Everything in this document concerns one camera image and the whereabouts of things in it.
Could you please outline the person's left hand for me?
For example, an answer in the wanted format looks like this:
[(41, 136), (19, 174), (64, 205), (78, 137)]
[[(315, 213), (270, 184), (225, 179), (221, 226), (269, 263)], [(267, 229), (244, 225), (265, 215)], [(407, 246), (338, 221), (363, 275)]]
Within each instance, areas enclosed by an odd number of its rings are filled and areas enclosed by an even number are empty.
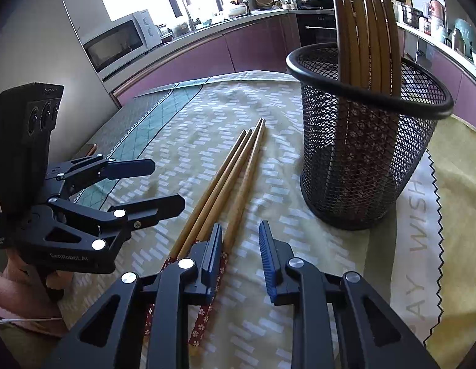
[(63, 299), (72, 283), (72, 272), (31, 266), (19, 256), (15, 248), (8, 248), (6, 254), (8, 263), (2, 273), (5, 278), (27, 286), (31, 291), (44, 292), (51, 302), (57, 303)]

